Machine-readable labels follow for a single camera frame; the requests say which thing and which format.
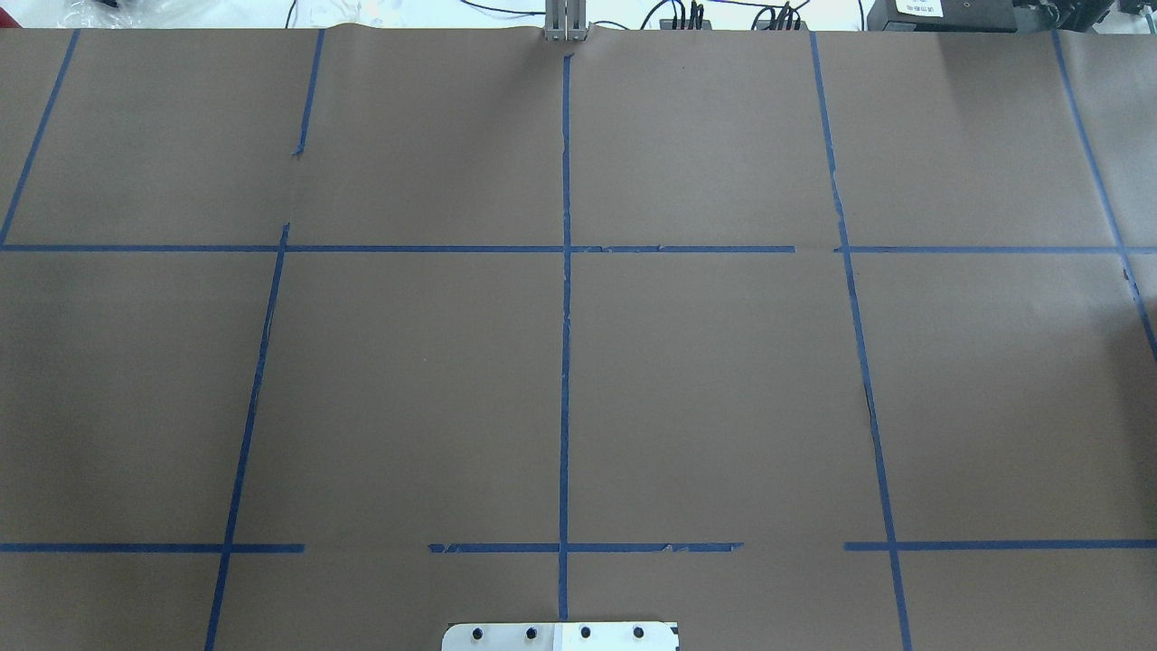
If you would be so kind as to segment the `clear crumpled plastic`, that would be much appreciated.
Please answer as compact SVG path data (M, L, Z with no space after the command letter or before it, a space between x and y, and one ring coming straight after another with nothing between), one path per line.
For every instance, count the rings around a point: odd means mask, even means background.
M98 29L168 29L200 25L220 1L62 1L57 25Z

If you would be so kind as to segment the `white pedestal column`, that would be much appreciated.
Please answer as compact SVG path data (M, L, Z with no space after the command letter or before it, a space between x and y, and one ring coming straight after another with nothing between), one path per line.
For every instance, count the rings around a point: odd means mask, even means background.
M442 650L679 650L662 621L484 622L450 626Z

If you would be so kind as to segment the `aluminium frame post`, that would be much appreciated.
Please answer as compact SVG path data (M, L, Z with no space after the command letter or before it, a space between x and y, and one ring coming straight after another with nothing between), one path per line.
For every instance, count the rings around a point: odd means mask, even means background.
M544 3L544 38L547 42L582 42L589 36L585 0L547 0Z

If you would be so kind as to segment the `black computer box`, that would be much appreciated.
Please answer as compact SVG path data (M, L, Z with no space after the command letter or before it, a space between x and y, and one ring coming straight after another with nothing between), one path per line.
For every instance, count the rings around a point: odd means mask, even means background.
M875 1L868 32L1016 34L1012 1Z

